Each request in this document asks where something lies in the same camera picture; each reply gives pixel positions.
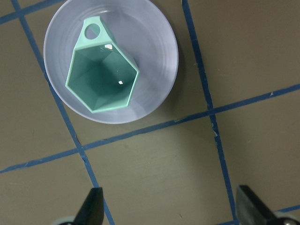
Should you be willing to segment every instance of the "blue tape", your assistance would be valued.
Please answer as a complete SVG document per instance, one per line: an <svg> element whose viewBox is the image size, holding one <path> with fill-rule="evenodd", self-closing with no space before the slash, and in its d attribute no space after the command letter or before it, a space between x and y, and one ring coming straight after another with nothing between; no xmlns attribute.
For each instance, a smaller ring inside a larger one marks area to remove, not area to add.
<svg viewBox="0 0 300 225"><path fill-rule="evenodd" d="M10 166L10 167L8 167L4 170L1 170L0 173L7 173L7 172L10 172L10 171L14 171L14 170L25 169L25 168L32 167L32 166L35 166L35 165L40 165L40 164L43 164L43 163L51 162L51 161L54 161L54 160L59 159L59 158L71 156L71 155L76 154L76 153L79 153L78 149L71 149L71 150L64 151L64 152L61 152L61 153L58 153L58 154L55 154L55 155L52 155L52 156L47 156L47 157L44 157L44 158L41 158L41 159L35 159L35 160L29 161L27 163L22 163L22 164L17 164L17 165Z"/></svg>
<svg viewBox="0 0 300 225"><path fill-rule="evenodd" d="M106 214L108 223L109 223L110 225L115 225L114 220L113 220L113 217L112 217L112 215L111 215L111 212L110 212L109 209L108 209L108 206L107 206L107 203L106 203L105 199L104 199L104 212L105 212L105 214Z"/></svg>
<svg viewBox="0 0 300 225"><path fill-rule="evenodd" d="M277 210L277 211L278 212L291 212L291 211L295 211L295 210L300 210L300 205L295 205L295 206L284 208L284 209Z"/></svg>
<svg viewBox="0 0 300 225"><path fill-rule="evenodd" d="M205 100L207 103L207 108L208 108L208 110L212 110L213 103L212 103L212 99L211 99L211 95L210 95L210 89L209 89L208 80L207 80L206 73L205 73L204 63L202 60L202 55L201 55L200 46L198 43L197 34L195 31L192 14L191 14L191 11L190 11L190 8L188 5L188 0L182 0L182 7L183 7L183 12L185 15L186 22L187 22L188 32L189 32L189 35L190 35L190 38L192 41L192 46L193 46L196 62L198 64L199 75L200 75L200 79L201 79L201 83L202 83L204 97L205 97ZM225 161L221 138L220 138L220 134L219 134L219 130L218 130L217 119L214 114L210 115L210 121L213 124L213 131L215 133L217 152L218 152L219 160L221 163L222 173L223 173L224 182L225 182L225 186L226 186L226 190L227 190L227 195L228 195L228 199L229 199L232 217L234 220L236 220L235 202L234 202L233 192L232 192L232 188L231 188L231 183L230 183L230 179L229 179L229 174L228 174L228 170L227 170L227 165L226 165L226 161Z"/></svg>
<svg viewBox="0 0 300 225"><path fill-rule="evenodd" d="M18 10L16 12L7 14L5 16L0 17L0 25L4 24L4 23L7 23L7 22L9 22L11 20L20 18L22 16L28 15L30 13L39 11L39 10L41 10L43 8L55 5L55 4L60 3L62 1L65 1L65 0L45 0L45 1L39 2L37 4L34 4L32 6L20 9L20 10Z"/></svg>
<svg viewBox="0 0 300 225"><path fill-rule="evenodd" d="M181 123L184 123L184 122L196 120L196 119L208 116L208 115L209 115L209 111L196 113L196 114L193 114L193 115L189 115L185 118L182 118L180 120L171 120L171 121L168 121L168 122L164 122L164 123L156 124L156 125L153 125L153 126L141 128L139 130L128 132L128 133L118 135L118 136L115 136L115 137L111 137L111 138L103 139L103 140L96 141L96 142L93 142L93 143L90 143L90 144L86 144L86 145L83 146L83 149L84 150L93 149L95 147L99 147L99 146L102 146L102 145L105 145L105 144L109 144L109 143L113 143L113 142L120 141L120 140L123 140L123 139L127 139L127 138L130 138L130 137L136 136L136 135L146 134L146 133L149 133L149 132L152 132L152 131L156 131L156 130L160 130L160 129L163 129L163 128L171 127L171 126L181 124Z"/></svg>
<svg viewBox="0 0 300 225"><path fill-rule="evenodd" d="M202 88L204 91L204 97L205 97L205 100L207 103L207 108L210 110L213 108L213 104L212 104L212 99L211 99L211 95L210 95L210 89L209 89L206 73L205 73L204 63L202 60L200 46L198 43L196 30L194 27L192 14L191 14L191 11L190 11L189 5L188 5L188 0L182 0L182 8L183 8L185 19L187 21L187 28L188 28L188 32L190 35L190 39L192 41L192 46L193 46L193 50L194 50L194 54L195 54L195 58L196 58L197 66L198 66L198 71L199 71L199 75L200 75L200 79L201 79L201 83L202 83Z"/></svg>
<svg viewBox="0 0 300 225"><path fill-rule="evenodd" d="M225 182L225 186L226 186L226 191L227 191L227 195L228 195L228 200L229 200L229 204L230 204L232 217L234 220L236 220L237 218L236 218L236 214L235 214L235 202L234 202L234 197L233 197L233 191L232 191L232 187L231 187L231 183L230 183L229 173L228 173L225 155L224 155L224 151L223 151L223 147L222 147L222 143L221 143L221 137L220 137L220 133L219 133L219 129L218 129L216 116L211 115L210 121L213 125L213 131L215 134L215 142L217 145L217 152L219 155L219 161L221 164L221 169L222 169L223 178L224 178L224 182Z"/></svg>
<svg viewBox="0 0 300 225"><path fill-rule="evenodd" d="M249 99L246 99L246 100L242 100L242 101L239 101L239 102L235 102L235 103L232 103L232 104L228 104L228 105L224 105L224 106L221 106L221 107L218 107L218 108L214 108L213 110L211 110L211 112L212 113L221 113L221 112L224 112L224 111L227 111L227 110L235 109L235 108L238 108L238 107L241 107L241 106L249 105L249 104L260 102L260 101L264 101L264 100L267 100L269 98L278 97L278 96L288 94L288 93L298 91L298 90L300 90L300 84L296 84L296 85L293 85L293 86L288 87L288 88L283 88L283 89L272 91L272 92L269 92L269 93L266 93L266 94L263 94L263 95L252 97L252 98L249 98Z"/></svg>

